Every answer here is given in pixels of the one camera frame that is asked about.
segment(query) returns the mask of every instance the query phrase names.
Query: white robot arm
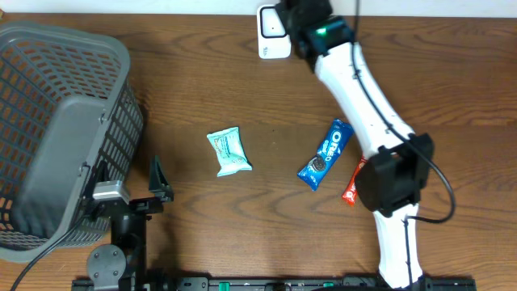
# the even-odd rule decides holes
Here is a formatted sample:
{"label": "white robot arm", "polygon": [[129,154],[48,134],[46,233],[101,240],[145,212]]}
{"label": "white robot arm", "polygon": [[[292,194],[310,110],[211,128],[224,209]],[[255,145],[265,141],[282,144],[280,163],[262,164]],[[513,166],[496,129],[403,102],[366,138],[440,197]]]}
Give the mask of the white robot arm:
{"label": "white robot arm", "polygon": [[429,159],[432,140],[427,135],[416,137],[389,105],[366,66],[360,45],[354,43],[354,32],[344,19],[331,16],[328,0],[282,0],[275,8],[297,54],[332,92],[368,159],[355,184],[376,221],[380,274],[391,288],[412,285],[422,276],[422,269],[415,220],[406,218],[418,212],[429,166],[402,139]]}
{"label": "white robot arm", "polygon": [[[386,124],[377,115],[359,86],[351,62],[352,49],[355,49],[355,63],[360,70],[362,81],[377,107],[402,136],[409,139],[410,134],[414,132],[393,110],[377,86],[366,66],[360,45],[352,46],[351,43],[345,43],[330,49],[327,56],[317,58],[315,74],[332,92],[345,112],[355,130],[364,157],[370,158],[379,153],[380,147],[391,149],[399,146],[402,141],[387,130]],[[379,272],[392,288],[406,287],[410,284],[402,221],[406,216],[415,216],[417,212],[418,204],[406,205],[394,211],[391,217],[385,217],[379,211],[373,213],[380,245]],[[414,283],[422,275],[422,269],[418,264],[415,221],[410,220],[408,223],[411,275]]]}

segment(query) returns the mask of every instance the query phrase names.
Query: cable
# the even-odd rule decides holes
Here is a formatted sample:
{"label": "cable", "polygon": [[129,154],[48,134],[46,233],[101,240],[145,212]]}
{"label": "cable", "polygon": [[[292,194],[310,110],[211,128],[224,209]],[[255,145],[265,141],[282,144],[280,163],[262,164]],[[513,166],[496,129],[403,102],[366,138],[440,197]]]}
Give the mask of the cable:
{"label": "cable", "polygon": [[360,70],[357,69],[357,64],[355,63],[355,42],[357,40],[357,34],[359,32],[359,17],[360,17],[360,0],[355,0],[355,17],[354,17],[354,33],[352,34],[352,42],[351,42],[351,59],[352,59],[352,66],[354,68],[354,75],[357,81],[359,82],[359,85],[363,91],[363,93],[366,95],[366,98],[372,105],[373,109],[376,111],[377,115],[380,117],[382,122],[386,124],[386,127],[389,131],[393,133],[395,137],[400,139],[408,148],[410,148],[414,153],[416,153],[424,162],[426,162],[431,169],[438,175],[440,180],[442,181],[443,185],[445,186],[445,189],[447,189],[449,199],[451,201],[451,208],[449,210],[449,213],[446,217],[440,218],[440,219],[434,219],[434,218],[427,218],[427,217],[420,217],[420,216],[406,216],[405,219],[402,221],[404,224],[404,230],[405,230],[405,236],[406,236],[406,255],[407,255],[407,268],[408,273],[410,277],[410,285],[408,286],[409,289],[413,288],[413,276],[412,276],[412,270],[411,270],[411,258],[410,258],[410,239],[409,239],[409,220],[414,219],[415,221],[423,221],[426,223],[432,223],[432,224],[441,224],[445,223],[446,221],[450,220],[452,216],[454,216],[454,212],[456,211],[456,199],[454,197],[454,191],[452,190],[452,186],[447,180],[447,177],[445,177],[445,174],[434,164],[429,158],[426,157],[425,154],[422,153],[422,151],[413,145],[410,141],[405,139],[395,128],[393,125],[386,119],[386,117],[382,114],[380,109],[377,107],[375,102],[373,102],[372,97],[368,93],[368,90],[366,90],[366,87],[363,84],[363,80],[361,79],[359,73]]}
{"label": "cable", "polygon": [[66,238],[68,238],[69,235],[71,235],[85,220],[86,217],[80,218],[68,231],[65,232],[60,238],[57,239],[57,241],[53,242],[50,246],[48,246],[44,251],[42,251],[37,257],[35,257],[26,267],[25,269],[18,275],[18,278],[16,278],[16,281],[13,283],[11,287],[11,291],[15,291],[16,288],[18,288],[19,283],[22,281],[22,279],[27,275],[27,273],[38,263],[38,261],[42,258],[44,258],[46,255],[50,254],[52,251],[54,251],[57,246],[64,241]]}

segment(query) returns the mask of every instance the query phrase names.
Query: wooden table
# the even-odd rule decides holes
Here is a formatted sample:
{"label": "wooden table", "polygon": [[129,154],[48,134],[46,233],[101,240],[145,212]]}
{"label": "wooden table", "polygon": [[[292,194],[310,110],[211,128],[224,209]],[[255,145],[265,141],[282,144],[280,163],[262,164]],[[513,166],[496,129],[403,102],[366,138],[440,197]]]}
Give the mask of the wooden table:
{"label": "wooden table", "polygon": [[[251,16],[7,15],[114,36],[132,58],[130,80],[148,125],[128,177],[147,196],[159,154],[176,192],[149,222],[149,266],[211,276],[342,276],[375,272],[372,214],[340,198],[360,156],[352,140],[317,192],[296,177],[335,117],[327,89],[296,57],[263,61]],[[456,189],[456,216],[419,223],[432,276],[472,276],[479,290],[517,289],[517,22],[512,19],[364,18],[372,74],[401,117],[435,141]],[[217,178],[207,133],[239,126],[253,171]],[[421,214],[448,197],[432,176]],[[59,250],[20,290],[67,290],[93,247]],[[24,266],[1,262],[0,289]]]}

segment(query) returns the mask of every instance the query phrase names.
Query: gray plastic basket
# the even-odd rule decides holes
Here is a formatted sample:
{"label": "gray plastic basket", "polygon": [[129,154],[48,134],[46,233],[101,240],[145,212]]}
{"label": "gray plastic basket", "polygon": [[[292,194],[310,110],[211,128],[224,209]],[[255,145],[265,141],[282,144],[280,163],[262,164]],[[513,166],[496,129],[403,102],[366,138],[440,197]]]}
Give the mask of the gray plastic basket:
{"label": "gray plastic basket", "polygon": [[[78,215],[92,166],[124,180],[143,127],[118,41],[62,27],[0,27],[0,259],[25,262]],[[85,221],[60,247],[89,245]]]}

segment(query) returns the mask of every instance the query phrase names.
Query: oreo package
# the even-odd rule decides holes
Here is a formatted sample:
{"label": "oreo package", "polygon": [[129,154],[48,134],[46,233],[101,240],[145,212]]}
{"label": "oreo package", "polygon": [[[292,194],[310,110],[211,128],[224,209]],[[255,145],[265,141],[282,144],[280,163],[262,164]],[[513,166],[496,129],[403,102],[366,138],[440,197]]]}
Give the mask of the oreo package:
{"label": "oreo package", "polygon": [[354,129],[351,125],[335,119],[325,140],[317,148],[316,156],[298,172],[298,177],[306,182],[313,191],[317,190],[326,173],[339,158],[352,134],[354,134]]}

